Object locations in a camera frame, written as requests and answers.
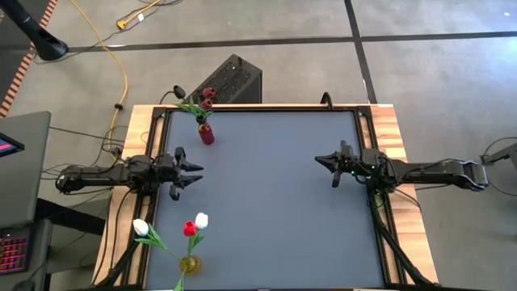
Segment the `yellow extension plug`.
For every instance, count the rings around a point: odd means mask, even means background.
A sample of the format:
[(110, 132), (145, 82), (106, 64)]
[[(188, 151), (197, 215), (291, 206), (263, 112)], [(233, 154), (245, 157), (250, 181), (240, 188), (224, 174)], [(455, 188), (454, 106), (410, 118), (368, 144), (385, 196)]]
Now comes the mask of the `yellow extension plug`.
[(138, 15), (143, 12), (149, 10), (151, 7), (156, 6), (161, 0), (155, 0), (154, 2), (149, 3), (148, 5), (142, 7), (141, 9), (132, 12), (129, 16), (125, 16), (120, 20), (116, 21), (116, 26), (119, 30), (124, 30), (127, 27), (127, 24), (133, 21)]

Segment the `backlit keyboard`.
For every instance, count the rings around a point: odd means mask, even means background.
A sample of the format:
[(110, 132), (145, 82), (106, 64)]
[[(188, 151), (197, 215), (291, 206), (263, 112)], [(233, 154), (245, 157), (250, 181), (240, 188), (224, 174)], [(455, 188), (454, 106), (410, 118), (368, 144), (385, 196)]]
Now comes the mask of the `backlit keyboard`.
[(29, 237), (27, 231), (0, 233), (0, 276), (27, 270)]

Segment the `small dark screen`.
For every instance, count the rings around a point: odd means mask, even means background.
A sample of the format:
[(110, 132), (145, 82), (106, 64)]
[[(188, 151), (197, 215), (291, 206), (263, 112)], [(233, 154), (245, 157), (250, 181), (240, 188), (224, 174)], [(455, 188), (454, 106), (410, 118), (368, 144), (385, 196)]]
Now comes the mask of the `small dark screen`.
[(24, 151), (25, 145), (14, 138), (0, 133), (0, 158)]

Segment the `grey side table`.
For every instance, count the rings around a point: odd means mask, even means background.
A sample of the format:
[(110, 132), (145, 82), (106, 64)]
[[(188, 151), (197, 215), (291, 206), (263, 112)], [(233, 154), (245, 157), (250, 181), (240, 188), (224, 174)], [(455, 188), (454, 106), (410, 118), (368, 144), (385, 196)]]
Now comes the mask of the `grey side table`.
[(50, 112), (0, 119), (0, 133), (25, 145), (24, 151), (0, 158), (0, 229), (35, 216), (50, 120)]

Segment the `black diagonal frame strut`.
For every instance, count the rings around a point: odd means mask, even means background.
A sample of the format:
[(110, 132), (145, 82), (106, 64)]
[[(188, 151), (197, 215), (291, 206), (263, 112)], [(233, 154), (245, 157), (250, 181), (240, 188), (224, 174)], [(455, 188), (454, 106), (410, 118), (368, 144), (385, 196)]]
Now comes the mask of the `black diagonal frame strut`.
[(389, 233), (386, 225), (380, 218), (380, 214), (378, 211), (379, 206), (377, 205), (377, 198), (380, 197), (382, 201), (385, 201), (382, 192), (378, 191), (370, 191), (369, 202), (373, 205), (372, 208), (372, 219), (374, 223), (374, 227), (376, 231), (380, 234), (380, 236), (388, 243), (390, 248), (392, 249), (394, 256), (401, 263), (401, 267), (409, 274), (410, 278), (416, 285), (435, 285), (435, 283), (428, 280), (410, 261), (409, 257), (402, 250), (397, 240)]
[(93, 288), (102, 291), (120, 291), (121, 289), (143, 289), (149, 258), (150, 247), (132, 241), (123, 251), (116, 263), (92, 280)]

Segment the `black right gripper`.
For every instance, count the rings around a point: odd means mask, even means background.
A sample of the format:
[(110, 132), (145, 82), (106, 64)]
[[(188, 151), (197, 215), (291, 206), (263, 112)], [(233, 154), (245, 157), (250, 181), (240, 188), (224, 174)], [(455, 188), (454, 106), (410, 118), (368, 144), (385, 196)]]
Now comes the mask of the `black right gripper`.
[[(337, 151), (314, 158), (317, 162), (325, 162), (324, 167), (333, 174), (331, 184), (333, 188), (339, 186), (341, 175), (347, 170), (347, 165), (348, 172), (354, 177), (364, 177), (365, 183), (384, 183), (386, 181), (386, 155), (384, 153), (372, 149), (365, 149), (362, 154), (350, 151), (351, 146), (341, 140)], [(344, 158), (347, 158), (347, 164), (340, 162)]]

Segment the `wooden table board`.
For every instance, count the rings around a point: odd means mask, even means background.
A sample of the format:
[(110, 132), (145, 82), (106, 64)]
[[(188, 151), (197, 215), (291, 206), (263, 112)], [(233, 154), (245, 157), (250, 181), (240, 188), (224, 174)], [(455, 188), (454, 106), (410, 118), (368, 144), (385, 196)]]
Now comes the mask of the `wooden table board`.
[[(176, 108), (173, 104), (134, 106), (128, 124), (123, 155), (133, 156), (146, 152), (156, 155), (160, 142), (165, 139), (166, 111), (174, 111)], [(320, 103), (257, 103), (217, 104), (214, 108), (218, 111), (239, 112), (266, 110), (300, 112), (323, 110), (326, 106)], [(361, 113), (359, 118), (360, 137), (363, 138), (366, 147), (376, 147), (390, 158), (405, 161), (407, 159), (406, 151), (393, 105), (357, 104), (355, 109)], [(394, 194), (390, 195), (381, 217), (415, 267), (427, 279), (436, 282), (438, 277), (417, 202), (414, 185), (401, 185)], [(101, 274), (104, 275), (128, 247), (133, 218), (143, 218), (152, 208), (147, 199), (138, 200), (130, 197), (125, 187), (116, 187), (109, 209), (110, 213), (106, 220), (95, 264), (94, 278), (99, 275), (97, 271), (99, 265), (101, 265)]]

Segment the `red ribbed vase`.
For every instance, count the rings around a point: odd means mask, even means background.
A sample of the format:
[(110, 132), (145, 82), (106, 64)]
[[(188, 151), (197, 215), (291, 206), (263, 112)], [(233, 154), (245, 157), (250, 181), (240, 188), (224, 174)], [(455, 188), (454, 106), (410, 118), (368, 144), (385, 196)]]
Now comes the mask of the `red ribbed vase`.
[(212, 127), (209, 123), (201, 124), (198, 127), (198, 134), (200, 135), (201, 141), (207, 146), (211, 145), (215, 141)]

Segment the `yellow glass vase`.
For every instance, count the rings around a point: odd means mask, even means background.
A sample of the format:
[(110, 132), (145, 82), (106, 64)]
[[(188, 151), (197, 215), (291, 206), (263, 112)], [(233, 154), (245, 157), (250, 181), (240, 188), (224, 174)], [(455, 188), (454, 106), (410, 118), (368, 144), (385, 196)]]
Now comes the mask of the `yellow glass vase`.
[(196, 274), (202, 268), (202, 260), (197, 255), (186, 255), (180, 260), (179, 266), (186, 274)]

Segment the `white artificial tulip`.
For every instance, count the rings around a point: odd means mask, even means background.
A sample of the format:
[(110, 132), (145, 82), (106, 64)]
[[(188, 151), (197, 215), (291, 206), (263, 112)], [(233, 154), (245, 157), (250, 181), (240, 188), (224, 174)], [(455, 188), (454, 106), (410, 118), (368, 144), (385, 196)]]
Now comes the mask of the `white artificial tulip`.
[(148, 222), (142, 219), (135, 219), (132, 221), (132, 226), (137, 235), (135, 238), (136, 242), (149, 245), (151, 247), (161, 248), (172, 255), (175, 259), (180, 260), (180, 258), (166, 246), (161, 237)]
[(202, 230), (208, 226), (208, 215), (205, 213), (198, 213), (194, 220), (195, 233), (189, 240), (188, 254), (190, 255), (194, 248), (204, 239)]

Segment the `dark mat orange striped edge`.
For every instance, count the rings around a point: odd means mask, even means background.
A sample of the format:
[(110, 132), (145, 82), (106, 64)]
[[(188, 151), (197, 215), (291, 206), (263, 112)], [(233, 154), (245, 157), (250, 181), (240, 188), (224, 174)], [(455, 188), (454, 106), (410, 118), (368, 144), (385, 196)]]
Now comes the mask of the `dark mat orange striped edge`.
[[(46, 28), (58, 0), (19, 2), (42, 28)], [(0, 118), (10, 111), (35, 54), (33, 43), (0, 9)]]

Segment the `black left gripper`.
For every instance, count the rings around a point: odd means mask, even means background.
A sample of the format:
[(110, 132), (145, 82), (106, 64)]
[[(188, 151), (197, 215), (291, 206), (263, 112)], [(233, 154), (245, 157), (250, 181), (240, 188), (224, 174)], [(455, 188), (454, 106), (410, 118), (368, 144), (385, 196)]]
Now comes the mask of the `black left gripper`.
[(172, 183), (170, 186), (170, 198), (178, 201), (180, 191), (188, 185), (202, 179), (201, 175), (179, 175), (177, 170), (192, 172), (202, 171), (204, 168), (186, 160), (183, 147), (177, 147), (174, 151), (174, 159), (155, 159), (153, 168), (153, 181), (155, 183)]

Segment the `black perforated computer case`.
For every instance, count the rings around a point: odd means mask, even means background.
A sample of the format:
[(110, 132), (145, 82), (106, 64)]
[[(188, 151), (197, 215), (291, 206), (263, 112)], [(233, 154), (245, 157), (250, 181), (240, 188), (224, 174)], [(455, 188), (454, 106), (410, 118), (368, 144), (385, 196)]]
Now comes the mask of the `black perforated computer case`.
[(263, 101), (263, 72), (255, 65), (232, 54), (187, 99), (203, 101), (204, 88), (216, 89), (213, 103), (261, 103)]

